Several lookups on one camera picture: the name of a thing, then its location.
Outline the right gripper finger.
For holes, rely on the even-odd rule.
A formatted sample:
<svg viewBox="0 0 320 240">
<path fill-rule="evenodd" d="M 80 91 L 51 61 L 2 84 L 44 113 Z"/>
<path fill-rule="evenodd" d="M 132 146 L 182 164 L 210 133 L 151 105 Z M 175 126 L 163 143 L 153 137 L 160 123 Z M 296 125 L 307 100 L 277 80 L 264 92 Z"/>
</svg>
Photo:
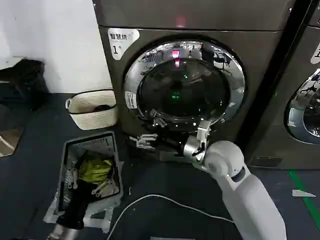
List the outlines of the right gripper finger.
<svg viewBox="0 0 320 240">
<path fill-rule="evenodd" d="M 155 150 L 156 149 L 154 146 L 152 146 L 147 141 L 136 141 L 136 142 L 134 142 L 134 146 L 137 149 L 144 149 L 144 150 Z"/>
<path fill-rule="evenodd" d="M 158 135 L 156 133 L 144 133 L 137 137 L 138 141 L 155 141 L 158 138 Z"/>
</svg>

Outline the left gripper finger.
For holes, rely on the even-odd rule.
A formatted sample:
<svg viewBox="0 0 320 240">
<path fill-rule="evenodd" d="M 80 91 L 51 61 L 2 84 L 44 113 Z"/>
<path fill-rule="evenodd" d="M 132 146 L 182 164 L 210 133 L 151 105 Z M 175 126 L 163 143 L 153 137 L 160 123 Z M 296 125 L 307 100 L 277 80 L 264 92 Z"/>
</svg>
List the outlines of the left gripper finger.
<svg viewBox="0 0 320 240">
<path fill-rule="evenodd" d="M 65 182 L 69 190 L 76 190 L 78 188 L 78 170 L 76 168 L 67 169 Z"/>
<path fill-rule="evenodd" d="M 119 187 L 117 186 L 115 180 L 111 178 L 98 185 L 97 188 L 91 191 L 91 194 L 95 197 L 108 197 L 119 192 Z"/>
</svg>

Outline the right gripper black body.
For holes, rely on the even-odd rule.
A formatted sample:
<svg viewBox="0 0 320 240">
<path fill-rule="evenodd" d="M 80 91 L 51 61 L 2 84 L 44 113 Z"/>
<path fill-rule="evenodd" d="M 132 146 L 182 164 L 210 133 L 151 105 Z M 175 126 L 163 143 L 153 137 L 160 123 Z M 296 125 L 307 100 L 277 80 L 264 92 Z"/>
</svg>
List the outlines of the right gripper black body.
<svg viewBox="0 0 320 240">
<path fill-rule="evenodd" d="M 186 138 L 162 135 L 156 138 L 156 143 L 157 146 L 163 150 L 175 151 L 177 154 L 182 154 L 186 144 Z"/>
</svg>

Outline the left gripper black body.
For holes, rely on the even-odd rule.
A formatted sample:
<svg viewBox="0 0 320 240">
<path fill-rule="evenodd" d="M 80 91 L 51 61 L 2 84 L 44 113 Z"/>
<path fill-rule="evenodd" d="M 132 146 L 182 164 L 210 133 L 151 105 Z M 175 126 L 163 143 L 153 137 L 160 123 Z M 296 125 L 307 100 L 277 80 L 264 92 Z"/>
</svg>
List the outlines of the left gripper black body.
<svg viewBox="0 0 320 240">
<path fill-rule="evenodd" d="M 74 190 L 68 207 L 64 214 L 58 217 L 56 223 L 69 229 L 82 230 L 89 202 L 89 197 L 83 190 Z"/>
</svg>

